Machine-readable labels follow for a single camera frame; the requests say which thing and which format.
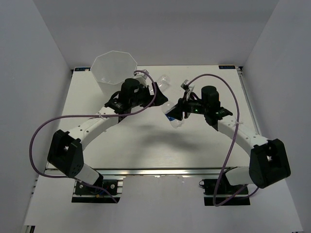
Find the clear bottle blue cap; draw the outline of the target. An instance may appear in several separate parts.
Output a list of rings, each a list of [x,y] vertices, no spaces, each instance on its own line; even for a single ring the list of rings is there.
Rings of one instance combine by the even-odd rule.
[[[161,110],[173,128],[177,129],[184,124],[183,113],[177,107],[177,104],[168,101],[161,106]]]

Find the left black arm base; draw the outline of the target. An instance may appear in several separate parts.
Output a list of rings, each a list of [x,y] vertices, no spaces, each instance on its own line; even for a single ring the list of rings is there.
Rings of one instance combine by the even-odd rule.
[[[120,175],[103,175],[100,188],[85,185],[83,181],[76,179],[71,197],[72,203],[94,203],[94,204],[117,204],[121,199],[123,179]]]

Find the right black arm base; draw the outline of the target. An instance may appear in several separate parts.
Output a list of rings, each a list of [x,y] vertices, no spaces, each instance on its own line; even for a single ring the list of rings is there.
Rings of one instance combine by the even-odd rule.
[[[215,190],[217,179],[204,179],[199,182],[199,187],[204,190],[204,205],[213,206],[213,194]],[[216,204],[225,201],[239,189],[243,190],[226,202],[224,206],[248,206],[250,205],[250,198],[248,197],[248,188],[243,185],[229,185],[221,181],[217,189]]]

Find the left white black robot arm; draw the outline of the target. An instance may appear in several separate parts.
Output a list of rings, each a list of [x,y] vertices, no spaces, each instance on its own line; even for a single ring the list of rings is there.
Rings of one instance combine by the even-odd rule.
[[[48,162],[68,178],[86,183],[86,188],[97,194],[103,187],[103,176],[84,162],[83,151],[96,137],[110,127],[120,123],[131,114],[132,108],[140,106],[161,106],[168,98],[160,91],[157,83],[153,85],[154,93],[138,80],[129,78],[121,85],[108,102],[84,123],[65,132],[54,133],[48,153]]]

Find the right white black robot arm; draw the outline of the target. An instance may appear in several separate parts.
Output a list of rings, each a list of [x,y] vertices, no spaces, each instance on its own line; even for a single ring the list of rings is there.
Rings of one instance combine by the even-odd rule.
[[[266,188],[291,175],[291,169],[283,142],[270,140],[239,123],[233,113],[221,106],[219,93],[214,86],[204,86],[201,98],[192,86],[183,84],[184,96],[165,111],[169,120],[182,121],[190,114],[203,115],[206,123],[216,131],[234,140],[250,157],[249,166],[224,172],[219,187],[224,193],[232,193],[238,185],[254,184]]]

